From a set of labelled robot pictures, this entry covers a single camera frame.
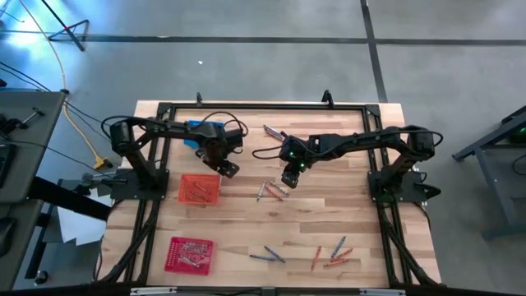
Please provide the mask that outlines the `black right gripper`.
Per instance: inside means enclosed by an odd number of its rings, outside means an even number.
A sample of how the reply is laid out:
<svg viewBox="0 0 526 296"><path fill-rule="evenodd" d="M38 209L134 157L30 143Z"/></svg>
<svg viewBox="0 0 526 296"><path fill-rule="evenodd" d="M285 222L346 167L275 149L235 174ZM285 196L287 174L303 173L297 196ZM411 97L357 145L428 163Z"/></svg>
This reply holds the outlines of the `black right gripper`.
<svg viewBox="0 0 526 296"><path fill-rule="evenodd" d="M286 137L283 145L279 151L279 158L288 164L291 164L299 171L305 171L308 168L307 162L307 148L304 141L296 137ZM298 171L284 171L282 174L282 182L291 188L296 188L298 185L298 178L300 173Z"/></svg>

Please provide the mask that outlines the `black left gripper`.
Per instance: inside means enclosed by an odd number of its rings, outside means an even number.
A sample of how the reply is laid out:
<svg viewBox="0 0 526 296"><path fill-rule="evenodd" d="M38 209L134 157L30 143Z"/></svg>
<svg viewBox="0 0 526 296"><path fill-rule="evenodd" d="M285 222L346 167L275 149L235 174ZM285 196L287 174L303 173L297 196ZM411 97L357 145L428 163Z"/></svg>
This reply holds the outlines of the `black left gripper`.
<svg viewBox="0 0 526 296"><path fill-rule="evenodd" d="M196 153L202 162L211 169L217 169L219 174L233 178L239 171L239 166L227 160L228 143L225 135L201 136L196 139L199 149Z"/></svg>

